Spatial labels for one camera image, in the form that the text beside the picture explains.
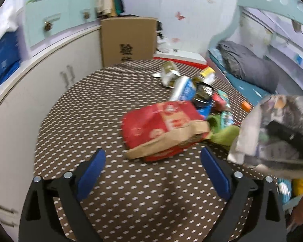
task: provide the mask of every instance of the white cabinet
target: white cabinet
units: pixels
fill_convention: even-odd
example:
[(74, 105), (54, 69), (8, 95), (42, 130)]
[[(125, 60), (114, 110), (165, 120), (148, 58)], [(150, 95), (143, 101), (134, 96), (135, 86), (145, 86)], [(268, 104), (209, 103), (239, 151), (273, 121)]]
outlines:
[[(73, 81), (67, 66), (72, 67)], [(101, 66), (96, 30), (44, 58), (0, 104), (0, 221), (14, 241), (18, 241), (20, 215), (33, 178), (41, 122), (70, 86)]]

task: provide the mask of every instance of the brown polka dot tablecloth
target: brown polka dot tablecloth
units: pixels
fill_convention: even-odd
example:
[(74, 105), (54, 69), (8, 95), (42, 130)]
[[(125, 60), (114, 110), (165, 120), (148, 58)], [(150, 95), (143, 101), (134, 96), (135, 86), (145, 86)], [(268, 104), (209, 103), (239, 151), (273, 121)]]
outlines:
[[(44, 179), (73, 171), (99, 147), (106, 151), (105, 168), (89, 197), (81, 202), (105, 242), (202, 241), (225, 207), (201, 165), (204, 144), (153, 163), (125, 157), (122, 116), (169, 99), (171, 89), (152, 77), (164, 62), (116, 64), (87, 76), (56, 102), (40, 128), (34, 174)], [(177, 66), (189, 77), (199, 72), (185, 64)], [(241, 122), (246, 116), (240, 108), (245, 98), (220, 79), (213, 86), (227, 92), (235, 122)], [(226, 159), (225, 149), (209, 146), (219, 158)], [(231, 166), (248, 177), (263, 177), (251, 169)], [(245, 205), (231, 239), (240, 235), (250, 203)], [(60, 201), (55, 204), (66, 236), (75, 239)]]

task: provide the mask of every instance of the gray blanket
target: gray blanket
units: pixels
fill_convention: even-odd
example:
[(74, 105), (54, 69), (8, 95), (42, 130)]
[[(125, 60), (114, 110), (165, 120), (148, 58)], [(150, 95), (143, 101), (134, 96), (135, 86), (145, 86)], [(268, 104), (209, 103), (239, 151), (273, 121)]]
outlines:
[(279, 82), (272, 62), (260, 59), (248, 48), (232, 41), (219, 43), (218, 48), (227, 70), (235, 77), (274, 94)]

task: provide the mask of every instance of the drawer handle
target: drawer handle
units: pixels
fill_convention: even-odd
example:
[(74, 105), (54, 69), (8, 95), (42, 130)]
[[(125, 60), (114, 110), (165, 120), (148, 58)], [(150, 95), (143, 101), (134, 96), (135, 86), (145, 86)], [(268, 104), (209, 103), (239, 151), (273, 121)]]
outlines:
[(50, 21), (46, 21), (44, 23), (44, 31), (45, 32), (48, 32), (48, 31), (52, 30), (52, 28), (53, 28), (53, 24)]
[(0, 205), (0, 210), (2, 210), (4, 212), (7, 212), (7, 213), (10, 213), (10, 214), (17, 213), (17, 211), (14, 210), (13, 208), (12, 209), (8, 209), (8, 208), (3, 207), (2, 205)]
[(2, 220), (2, 219), (0, 219), (0, 223), (1, 223), (2, 225), (7, 225), (7, 226), (10, 226), (10, 227), (16, 227), (16, 226), (18, 226), (18, 225), (15, 224), (14, 222), (9, 223), (9, 222), (4, 221), (4, 220)]
[(84, 13), (83, 13), (84, 19), (89, 19), (90, 16), (91, 16), (91, 14), (90, 14), (89, 12), (84, 12)]
[(67, 68), (67, 70), (68, 70), (68, 71), (70, 72), (70, 74), (71, 74), (71, 77), (72, 77), (72, 83), (74, 83), (75, 74), (74, 74), (74, 69), (73, 69), (73, 66), (68, 65), (66, 68)]
[(68, 86), (70, 85), (70, 82), (68, 81), (68, 78), (67, 78), (67, 74), (65, 72), (61, 72), (61, 75), (64, 79), (65, 84), (66, 84), (65, 88), (67, 89)]

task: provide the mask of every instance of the blue and white package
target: blue and white package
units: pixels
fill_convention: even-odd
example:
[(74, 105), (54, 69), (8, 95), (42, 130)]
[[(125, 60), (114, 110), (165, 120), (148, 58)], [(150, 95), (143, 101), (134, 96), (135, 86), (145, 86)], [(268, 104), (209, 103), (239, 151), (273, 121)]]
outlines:
[(175, 81), (173, 93), (169, 101), (190, 101), (196, 93), (192, 79), (183, 76)]

